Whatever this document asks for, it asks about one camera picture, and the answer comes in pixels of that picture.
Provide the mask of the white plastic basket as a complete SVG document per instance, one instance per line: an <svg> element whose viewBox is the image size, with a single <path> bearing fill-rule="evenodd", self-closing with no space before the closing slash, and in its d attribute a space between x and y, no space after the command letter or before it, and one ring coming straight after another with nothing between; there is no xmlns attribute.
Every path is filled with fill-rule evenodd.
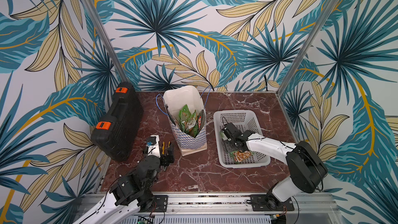
<svg viewBox="0 0 398 224"><path fill-rule="evenodd" d="M221 138L220 132L226 123L234 124L242 132L250 130L262 134L255 112L250 110L217 111L213 115L213 121L219 162L223 167L229 169L247 169L266 167L270 164L271 158L259 152L253 152L252 156L243 162L236 162L227 152Z"/></svg>

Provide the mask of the green orange packet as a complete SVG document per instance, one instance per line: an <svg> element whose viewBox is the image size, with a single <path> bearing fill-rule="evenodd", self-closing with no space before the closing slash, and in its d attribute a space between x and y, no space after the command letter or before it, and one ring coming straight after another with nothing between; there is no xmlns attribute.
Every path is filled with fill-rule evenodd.
<svg viewBox="0 0 398 224"><path fill-rule="evenodd" d="M192 129L190 130L189 134L191 137L195 138L198 134L197 134L197 130L198 130L198 126L197 126L197 119L193 119L190 122L190 125L192 127Z"/></svg>

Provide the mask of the dark green red packet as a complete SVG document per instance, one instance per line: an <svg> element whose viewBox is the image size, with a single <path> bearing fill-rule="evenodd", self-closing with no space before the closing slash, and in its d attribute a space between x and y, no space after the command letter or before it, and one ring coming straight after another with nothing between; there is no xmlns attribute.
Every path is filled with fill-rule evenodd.
<svg viewBox="0 0 398 224"><path fill-rule="evenodd" d="M167 116L168 116L169 121L170 121L172 132L177 135L178 134L178 130L179 130L179 125L177 123L177 120L170 113L168 105L166 105L166 113L167 113Z"/></svg>

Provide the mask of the green packet with barcode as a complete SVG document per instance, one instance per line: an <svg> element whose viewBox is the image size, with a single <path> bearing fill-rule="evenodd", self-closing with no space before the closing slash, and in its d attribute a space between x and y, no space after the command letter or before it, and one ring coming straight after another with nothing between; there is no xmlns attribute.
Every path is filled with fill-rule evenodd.
<svg viewBox="0 0 398 224"><path fill-rule="evenodd" d="M189 134L190 130L192 129L190 125L190 119L180 120L179 127L182 132Z"/></svg>

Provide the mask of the blue checkered paper bag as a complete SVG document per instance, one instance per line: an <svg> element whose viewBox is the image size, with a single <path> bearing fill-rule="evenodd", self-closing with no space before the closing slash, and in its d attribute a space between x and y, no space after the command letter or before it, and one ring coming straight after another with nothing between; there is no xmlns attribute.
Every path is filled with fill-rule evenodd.
<svg viewBox="0 0 398 224"><path fill-rule="evenodd" d="M181 155L188 156L207 149L207 116L203 99L194 86L184 86L158 94L155 102L167 116Z"/></svg>

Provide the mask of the green yellow snack packet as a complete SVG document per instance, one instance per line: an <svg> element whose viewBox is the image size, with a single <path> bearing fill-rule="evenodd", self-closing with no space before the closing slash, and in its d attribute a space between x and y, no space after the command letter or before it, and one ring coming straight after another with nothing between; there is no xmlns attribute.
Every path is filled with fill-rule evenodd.
<svg viewBox="0 0 398 224"><path fill-rule="evenodd" d="M179 111L178 117L179 117L179 122L180 120L187 120L187 119L190 119L190 121L192 121L194 115L190 112L188 105L186 104Z"/></svg>

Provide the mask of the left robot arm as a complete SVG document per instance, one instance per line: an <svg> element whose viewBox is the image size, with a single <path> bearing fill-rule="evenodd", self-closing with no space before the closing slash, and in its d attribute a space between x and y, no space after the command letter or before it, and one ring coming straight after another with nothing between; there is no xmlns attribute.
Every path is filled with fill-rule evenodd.
<svg viewBox="0 0 398 224"><path fill-rule="evenodd" d="M153 183L163 167L173 164L174 146L158 142L148 147L148 153L135 168L117 179L107 194L76 224L117 224L138 212L152 211Z"/></svg>

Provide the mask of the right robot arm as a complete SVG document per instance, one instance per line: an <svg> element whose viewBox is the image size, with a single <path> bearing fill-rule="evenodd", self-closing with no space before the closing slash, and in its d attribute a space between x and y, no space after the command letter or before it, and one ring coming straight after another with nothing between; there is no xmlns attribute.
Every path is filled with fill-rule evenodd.
<svg viewBox="0 0 398 224"><path fill-rule="evenodd" d="M221 130L221 137L227 148L237 152L259 152L288 166L290 175L276 183L266 194L264 200L252 200L256 205L266 205L276 210L291 197L305 192L313 193L323 186L328 169L311 145L305 141L288 144L266 138L256 132L241 132L234 124L227 123Z"/></svg>

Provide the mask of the dark packet with label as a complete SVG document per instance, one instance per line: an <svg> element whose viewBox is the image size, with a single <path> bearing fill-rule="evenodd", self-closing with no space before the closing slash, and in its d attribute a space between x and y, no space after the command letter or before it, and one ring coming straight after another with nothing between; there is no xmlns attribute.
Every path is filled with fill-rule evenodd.
<svg viewBox="0 0 398 224"><path fill-rule="evenodd" d="M199 134L199 132L203 128L205 120L206 120L205 111L201 110L197 118L197 126L198 126L197 134Z"/></svg>

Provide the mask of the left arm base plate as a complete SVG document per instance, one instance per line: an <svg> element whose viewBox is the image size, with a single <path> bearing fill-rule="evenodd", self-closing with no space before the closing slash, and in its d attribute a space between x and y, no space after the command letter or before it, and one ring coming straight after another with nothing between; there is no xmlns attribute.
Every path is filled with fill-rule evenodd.
<svg viewBox="0 0 398 224"><path fill-rule="evenodd" d="M146 210L147 213L165 213L167 212L169 202L168 195L155 195L150 202L149 208Z"/></svg>

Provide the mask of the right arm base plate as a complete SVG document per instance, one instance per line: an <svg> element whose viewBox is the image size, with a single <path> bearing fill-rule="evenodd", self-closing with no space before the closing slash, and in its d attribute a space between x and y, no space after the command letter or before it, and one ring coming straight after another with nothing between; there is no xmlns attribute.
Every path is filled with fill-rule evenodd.
<svg viewBox="0 0 398 224"><path fill-rule="evenodd" d="M285 202L279 202L275 198L267 195L250 195L250 199L246 202L251 205L254 212L284 213L295 210L291 198Z"/></svg>

